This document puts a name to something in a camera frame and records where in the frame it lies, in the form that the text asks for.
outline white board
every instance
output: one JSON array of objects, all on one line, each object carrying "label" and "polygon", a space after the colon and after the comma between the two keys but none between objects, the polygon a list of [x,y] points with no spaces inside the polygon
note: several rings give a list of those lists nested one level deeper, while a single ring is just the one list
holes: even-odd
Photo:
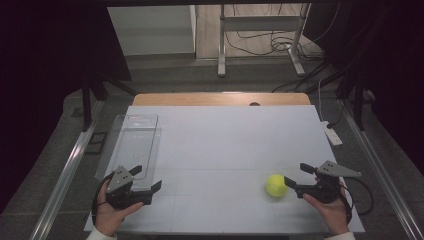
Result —
[{"label": "white board", "polygon": [[[314,106],[129,107],[156,114],[161,136],[153,203],[120,231],[144,234],[307,234],[326,232],[317,211],[289,189],[265,191],[269,175],[315,184],[300,163],[336,162]],[[349,225],[364,232],[356,210]],[[91,220],[85,230],[91,230]]]}]

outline sleeve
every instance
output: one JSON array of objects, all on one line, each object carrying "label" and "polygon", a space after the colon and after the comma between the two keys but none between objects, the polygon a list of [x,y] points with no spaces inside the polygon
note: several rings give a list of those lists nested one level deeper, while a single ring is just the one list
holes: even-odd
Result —
[{"label": "sleeve", "polygon": [[334,237],[324,238],[324,240],[355,240],[352,232],[343,233]]},{"label": "sleeve", "polygon": [[96,227],[93,227],[93,230],[91,231],[90,235],[88,235],[87,240],[117,240],[118,238],[115,236],[108,237],[104,235],[103,233],[99,232]]}]

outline tennis ball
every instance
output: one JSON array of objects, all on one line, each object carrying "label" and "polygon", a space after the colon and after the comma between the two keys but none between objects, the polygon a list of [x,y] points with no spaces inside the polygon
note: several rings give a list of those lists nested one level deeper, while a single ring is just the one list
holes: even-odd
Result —
[{"label": "tennis ball", "polygon": [[284,176],[272,174],[266,180],[266,191],[273,197],[281,197],[287,192],[288,187],[284,183]]}]

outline hand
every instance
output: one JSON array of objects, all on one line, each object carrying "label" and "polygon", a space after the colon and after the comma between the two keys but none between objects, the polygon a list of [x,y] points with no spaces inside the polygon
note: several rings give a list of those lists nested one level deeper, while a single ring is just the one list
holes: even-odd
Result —
[{"label": "hand", "polygon": [[112,237],[121,226],[124,218],[143,206],[143,203],[136,203],[123,210],[114,209],[106,202],[106,189],[110,180],[107,180],[97,196],[97,214],[96,214],[96,229],[106,236]]},{"label": "hand", "polygon": [[346,209],[340,198],[337,198],[337,200],[329,204],[321,203],[306,193],[303,194],[303,198],[321,214],[321,217],[330,230],[331,236],[349,232],[346,220]]}]

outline clear plastic container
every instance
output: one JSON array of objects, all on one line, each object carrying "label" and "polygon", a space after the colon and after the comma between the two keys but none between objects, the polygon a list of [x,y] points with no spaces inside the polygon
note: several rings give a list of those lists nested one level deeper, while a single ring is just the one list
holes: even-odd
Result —
[{"label": "clear plastic container", "polygon": [[103,179],[119,166],[129,171],[141,165],[143,169],[134,176],[132,189],[150,189],[159,139],[157,115],[118,115],[108,133],[96,178]]}]

